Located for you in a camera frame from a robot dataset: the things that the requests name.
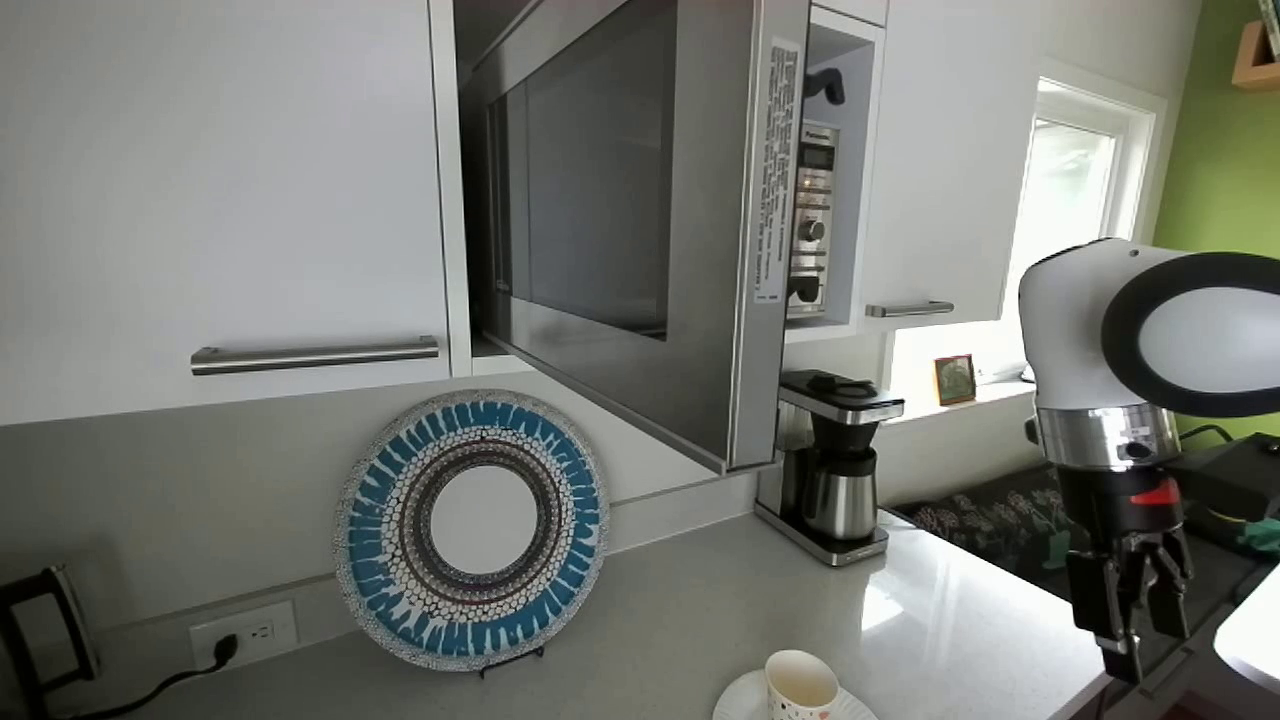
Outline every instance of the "cabinet handle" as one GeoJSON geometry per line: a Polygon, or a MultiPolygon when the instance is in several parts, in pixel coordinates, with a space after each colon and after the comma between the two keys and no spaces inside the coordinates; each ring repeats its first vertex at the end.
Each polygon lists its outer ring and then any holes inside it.
{"type": "Polygon", "coordinates": [[[944,317],[955,312],[948,301],[926,301],[926,304],[870,304],[870,317],[944,317]]]}
{"type": "Polygon", "coordinates": [[[192,357],[192,377],[326,370],[326,364],[389,364],[389,360],[434,360],[434,357],[442,357],[442,345],[434,338],[389,340],[389,345],[312,345],[312,347],[200,347],[192,357]]]}

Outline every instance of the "cabinet door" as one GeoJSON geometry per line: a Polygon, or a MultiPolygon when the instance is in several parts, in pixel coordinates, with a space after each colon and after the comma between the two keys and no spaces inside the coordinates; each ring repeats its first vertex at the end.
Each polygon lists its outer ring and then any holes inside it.
{"type": "Polygon", "coordinates": [[[855,267],[866,312],[1000,317],[1039,48],[1043,0],[891,0],[855,267]]]}
{"type": "Polygon", "coordinates": [[[0,424],[442,379],[192,377],[445,338],[425,0],[0,10],[0,424]]]}

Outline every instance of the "electrical outlet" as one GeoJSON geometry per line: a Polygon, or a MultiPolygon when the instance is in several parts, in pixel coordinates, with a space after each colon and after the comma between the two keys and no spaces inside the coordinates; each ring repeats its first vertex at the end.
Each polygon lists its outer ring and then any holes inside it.
{"type": "Polygon", "coordinates": [[[296,647],[291,604],[263,604],[235,618],[192,625],[197,670],[212,670],[212,644],[235,637],[242,647],[230,670],[262,666],[296,647]]]}

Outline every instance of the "microwave door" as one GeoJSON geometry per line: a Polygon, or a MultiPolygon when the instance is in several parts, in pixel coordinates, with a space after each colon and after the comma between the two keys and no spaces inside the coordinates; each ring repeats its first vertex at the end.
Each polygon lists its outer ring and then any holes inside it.
{"type": "Polygon", "coordinates": [[[712,468],[763,463],[809,6],[581,13],[544,0],[481,68],[487,334],[712,468]]]}

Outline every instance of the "power cord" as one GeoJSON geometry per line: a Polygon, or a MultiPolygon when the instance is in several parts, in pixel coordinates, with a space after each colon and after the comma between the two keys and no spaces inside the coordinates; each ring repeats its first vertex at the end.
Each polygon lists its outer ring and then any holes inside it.
{"type": "Polygon", "coordinates": [[[1223,441],[1223,445],[1236,445],[1236,436],[1232,436],[1228,428],[1220,428],[1220,424],[1187,428],[1183,441],[1204,436],[1204,431],[1211,431],[1211,436],[1223,441]]]}
{"type": "Polygon", "coordinates": [[[157,686],[147,697],[140,697],[140,700],[118,703],[118,707],[101,707],[101,711],[87,711],[87,715],[74,715],[74,720],[129,715],[129,711],[154,703],[157,697],[163,697],[169,689],[175,689],[175,686],[185,686],[185,681],[212,678],[212,671],[230,670],[230,666],[235,661],[235,654],[242,654],[242,642],[235,642],[235,637],[224,637],[224,642],[212,644],[212,666],[208,666],[208,670],[175,671],[175,678],[162,681],[162,686],[157,686]]]}

